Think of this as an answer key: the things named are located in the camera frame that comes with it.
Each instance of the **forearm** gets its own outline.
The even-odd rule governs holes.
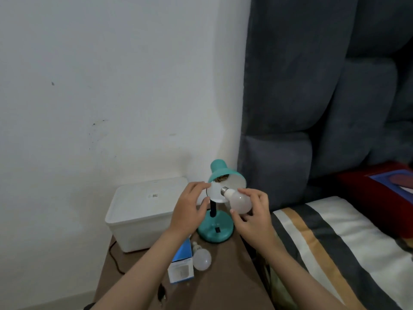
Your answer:
[[[99,300],[93,310],[146,309],[185,238],[165,231],[147,253]]]
[[[301,310],[347,309],[286,251],[272,247],[263,254]]]

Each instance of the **bulb screw base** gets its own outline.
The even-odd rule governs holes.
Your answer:
[[[223,187],[221,188],[221,195],[224,195],[224,193],[228,190],[228,187]]]

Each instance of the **red pillow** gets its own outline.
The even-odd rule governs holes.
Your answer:
[[[336,175],[344,197],[375,226],[392,237],[404,238],[413,247],[413,203],[370,176],[396,170],[412,171],[407,165],[386,162],[364,169]],[[402,193],[411,193],[411,176],[396,174],[388,181],[404,187]]]

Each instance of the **lamp base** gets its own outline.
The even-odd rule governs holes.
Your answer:
[[[234,222],[224,211],[217,211],[215,217],[211,217],[210,212],[206,212],[205,219],[198,227],[198,234],[209,243],[222,243],[234,232]]]

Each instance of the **blue and white box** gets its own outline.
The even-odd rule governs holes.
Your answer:
[[[192,261],[191,241],[188,239],[178,249],[168,268],[168,276],[171,284],[185,281],[194,277],[194,265]]]

